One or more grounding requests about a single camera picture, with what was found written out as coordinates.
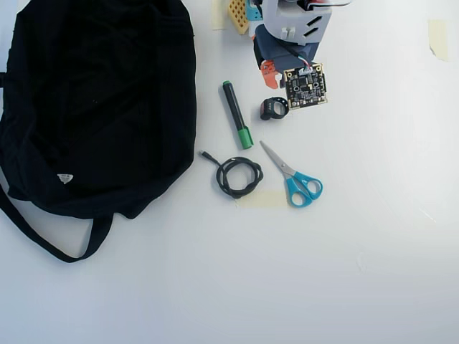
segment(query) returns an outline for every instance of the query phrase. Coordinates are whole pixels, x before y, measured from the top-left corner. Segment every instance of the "blue scissors handle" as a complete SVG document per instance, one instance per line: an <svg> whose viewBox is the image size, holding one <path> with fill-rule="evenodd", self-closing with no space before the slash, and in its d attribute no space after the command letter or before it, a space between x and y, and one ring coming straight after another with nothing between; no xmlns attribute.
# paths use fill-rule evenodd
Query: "blue scissors handle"
<svg viewBox="0 0 459 344"><path fill-rule="evenodd" d="M313 199L316 200L318 199L323 190L323 185L322 182L319 181L317 178L312 178L310 176L306 176L300 172L296 172L295 175L293 176L294 179L299 181L301 185L306 189L308 192L309 196ZM313 183L316 185L316 192L312 192L311 189L309 188L310 183Z"/></svg>
<svg viewBox="0 0 459 344"><path fill-rule="evenodd" d="M299 186L295 182L295 179L290 177L287 178L285 182L287 183L288 198L292 206L296 208L304 208L305 206L308 206L309 204L313 203L313 199L306 192L299 188ZM297 204L293 200L293 197L297 194L301 196L301 198L303 199L303 203Z"/></svg>

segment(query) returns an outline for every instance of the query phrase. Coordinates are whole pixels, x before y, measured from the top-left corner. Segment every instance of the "black ring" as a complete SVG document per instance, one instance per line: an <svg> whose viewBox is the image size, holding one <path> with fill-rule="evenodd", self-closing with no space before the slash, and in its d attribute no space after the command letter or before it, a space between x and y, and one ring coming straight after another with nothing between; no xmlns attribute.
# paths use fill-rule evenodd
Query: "black ring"
<svg viewBox="0 0 459 344"><path fill-rule="evenodd" d="M274 110L274 104L277 102L282 104L282 106L284 107L283 115L281 115L280 113L277 113ZM282 120L288 114L289 110L290 109L288 107L288 101L286 99L282 97L272 97L272 98L265 99L265 101L261 105L260 117L262 120L269 120L270 118L274 118L275 120Z"/></svg>

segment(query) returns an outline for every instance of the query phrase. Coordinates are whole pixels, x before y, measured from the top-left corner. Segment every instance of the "green marker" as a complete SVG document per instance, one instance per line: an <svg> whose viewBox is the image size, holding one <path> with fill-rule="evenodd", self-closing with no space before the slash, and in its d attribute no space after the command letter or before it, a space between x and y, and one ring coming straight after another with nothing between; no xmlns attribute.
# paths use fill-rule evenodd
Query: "green marker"
<svg viewBox="0 0 459 344"><path fill-rule="evenodd" d="M248 149L253 146L253 140L249 128L244 124L244 119L242 118L241 109L239 109L232 83L229 81L223 82L223 90L231 110L232 118L235 121L237 134L241 140L242 147Z"/></svg>

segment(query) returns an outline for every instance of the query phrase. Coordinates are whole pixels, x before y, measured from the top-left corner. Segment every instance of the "light blue part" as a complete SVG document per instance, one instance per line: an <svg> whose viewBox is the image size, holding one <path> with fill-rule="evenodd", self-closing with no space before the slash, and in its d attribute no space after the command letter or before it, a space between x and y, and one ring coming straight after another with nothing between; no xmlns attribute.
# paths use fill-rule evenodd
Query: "light blue part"
<svg viewBox="0 0 459 344"><path fill-rule="evenodd" d="M251 22L263 20L257 7L250 4L250 0L245 0L245 16L247 17L247 20Z"/></svg>
<svg viewBox="0 0 459 344"><path fill-rule="evenodd" d="M287 178L286 182L287 182L287 187L288 187L288 197L290 199L290 202L291 202L292 206L294 206L296 208L303 208L305 206L310 205L313 202L313 200L318 199L322 194L322 190L323 190L322 182L319 181L316 178L312 178L312 177L306 176L306 175L304 175L304 174L302 174L300 172L296 172L293 177ZM298 184L296 182L299 182L301 184L301 186L307 192L304 192L298 186ZM308 187L309 183L315 183L317 185L317 187L318 187L317 192L312 192L309 189L309 187ZM293 196L295 194L299 194L300 196L303 197L303 203L302 204L296 204L293 201Z"/></svg>
<svg viewBox="0 0 459 344"><path fill-rule="evenodd" d="M288 188L288 199L290 201L290 204L296 208L304 208L305 206L308 206L309 204L313 203L313 200L309 195L301 190L298 185L296 185L296 182L293 178L287 178L285 180L287 183L287 188ZM303 198L303 203L302 204L296 204L293 201L293 196L299 194Z"/></svg>

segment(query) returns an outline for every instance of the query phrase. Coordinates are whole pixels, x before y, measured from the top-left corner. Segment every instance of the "white surface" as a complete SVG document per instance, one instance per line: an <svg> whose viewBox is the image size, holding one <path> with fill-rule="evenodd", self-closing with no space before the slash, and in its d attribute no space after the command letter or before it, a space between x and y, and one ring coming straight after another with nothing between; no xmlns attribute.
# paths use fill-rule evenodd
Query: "white surface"
<svg viewBox="0 0 459 344"><path fill-rule="evenodd" d="M427 34L428 19L457 27L458 3L336 9L316 59L329 104L266 123L260 103L284 91L263 86L252 42L212 31L210 1L185 2L197 151L252 158L265 172L257 192L283 191L260 145L238 151L217 92L231 79L254 138L319 177L322 197L304 210L236 207L197 157L136 220L116 216L101 250L73 265L2 214L0 343L458 343L459 64L434 57ZM0 1L1 69L16 6ZM89 221L15 204L55 244L82 251Z"/></svg>

